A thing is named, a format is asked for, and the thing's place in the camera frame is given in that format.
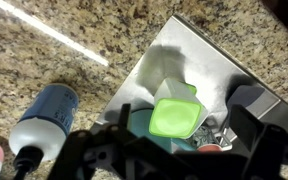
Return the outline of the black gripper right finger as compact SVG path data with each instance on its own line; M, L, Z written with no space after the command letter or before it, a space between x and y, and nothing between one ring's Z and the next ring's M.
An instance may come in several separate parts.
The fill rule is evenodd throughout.
M242 105L230 110L230 128L250 152L243 169L244 180L282 180L280 168L288 166L288 132L262 123Z

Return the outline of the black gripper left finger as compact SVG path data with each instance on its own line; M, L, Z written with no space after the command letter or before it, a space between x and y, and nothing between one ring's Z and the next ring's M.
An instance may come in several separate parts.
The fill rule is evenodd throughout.
M170 174L149 155L166 152L145 137L138 138L126 125L131 105L123 104L116 123L97 133L76 131L66 140L47 180L91 180L98 168L123 180L170 180Z

